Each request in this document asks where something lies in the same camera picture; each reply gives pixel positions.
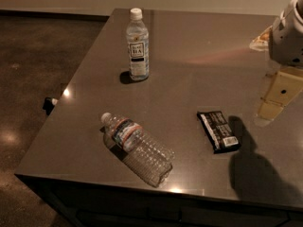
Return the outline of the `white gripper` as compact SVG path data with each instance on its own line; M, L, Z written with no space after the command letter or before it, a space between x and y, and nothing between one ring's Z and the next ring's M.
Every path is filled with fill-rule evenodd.
M296 68L303 66L303 0L291 0L273 22L269 54L291 65L274 74L258 109L258 117L273 121L303 91L303 70Z

